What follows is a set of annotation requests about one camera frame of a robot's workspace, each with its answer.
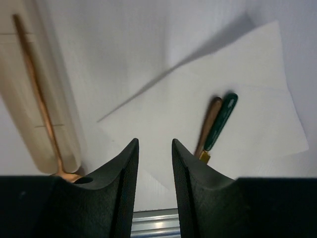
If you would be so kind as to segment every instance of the white paper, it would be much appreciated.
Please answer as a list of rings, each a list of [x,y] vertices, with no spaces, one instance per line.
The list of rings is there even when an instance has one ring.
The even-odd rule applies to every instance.
[[[136,204],[151,197],[147,205],[152,209],[162,203],[176,207],[172,139],[194,152],[210,98],[228,91],[236,92],[239,100],[211,150],[209,165],[214,169],[231,178],[247,176],[264,160],[308,149],[287,89],[274,22],[178,68],[100,122],[116,148],[134,137],[140,140]],[[120,152],[107,146],[113,155]]]

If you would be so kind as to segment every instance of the green screwdriver handle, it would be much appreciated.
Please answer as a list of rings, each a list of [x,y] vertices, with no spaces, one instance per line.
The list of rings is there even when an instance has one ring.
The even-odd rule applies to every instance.
[[[211,150],[211,148],[215,144],[219,134],[221,133],[224,125],[226,124],[237,101],[238,101],[238,95],[235,93],[229,93],[225,96],[221,109],[207,136],[207,139],[204,145],[205,151]]]

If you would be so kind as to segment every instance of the white table surface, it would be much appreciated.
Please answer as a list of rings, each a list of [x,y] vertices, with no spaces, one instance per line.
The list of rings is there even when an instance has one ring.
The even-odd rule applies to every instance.
[[[37,4],[69,105],[77,110],[73,120],[84,138],[80,141],[86,172],[111,159],[103,148],[109,138],[97,125],[101,118],[188,57],[214,50],[213,43],[221,45],[224,32],[239,35],[252,23],[279,20],[287,84],[310,149],[263,163],[257,170],[262,173],[254,175],[317,175],[315,1],[38,0]]]

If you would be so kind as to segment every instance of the wooden utensil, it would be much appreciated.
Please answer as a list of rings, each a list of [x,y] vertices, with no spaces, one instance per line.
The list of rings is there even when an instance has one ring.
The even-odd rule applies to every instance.
[[[200,139],[198,141],[198,145],[194,154],[197,158],[200,157],[200,154],[203,151],[203,147],[207,139],[208,133],[212,127],[214,120],[216,119],[220,111],[221,105],[222,105],[222,99],[220,97],[215,97],[209,105],[209,108],[207,110],[207,114],[205,117],[205,121],[202,127]]]

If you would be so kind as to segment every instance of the copper spoon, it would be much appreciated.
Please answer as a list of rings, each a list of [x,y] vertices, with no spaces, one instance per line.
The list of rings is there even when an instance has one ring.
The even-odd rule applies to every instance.
[[[64,170],[63,161],[61,159],[60,149],[59,149],[59,146],[58,146],[58,143],[56,140],[56,136],[55,136],[55,132],[53,129],[53,125],[52,125],[52,120],[50,118],[49,111],[48,111],[47,105],[45,103],[43,93],[42,93],[41,88],[40,88],[40,84],[38,81],[38,74],[36,72],[36,67],[34,64],[34,60],[32,58],[32,53],[31,53],[30,47],[29,47],[27,40],[26,40],[26,37],[25,37],[24,27],[23,27],[22,22],[17,14],[13,15],[13,21],[14,21],[17,35],[18,35],[18,38],[20,41],[26,69],[27,69],[29,76],[30,76],[30,79],[31,79],[33,91],[34,91],[35,97],[37,99],[37,102],[38,102],[38,105],[40,108],[40,112],[41,112],[43,121],[45,123],[45,127],[46,127],[47,133],[49,135],[55,156],[57,158],[58,170],[57,170],[57,173],[54,175],[60,176],[69,182],[75,182],[76,180],[80,179],[81,176],[76,175],[76,174],[66,173]]]

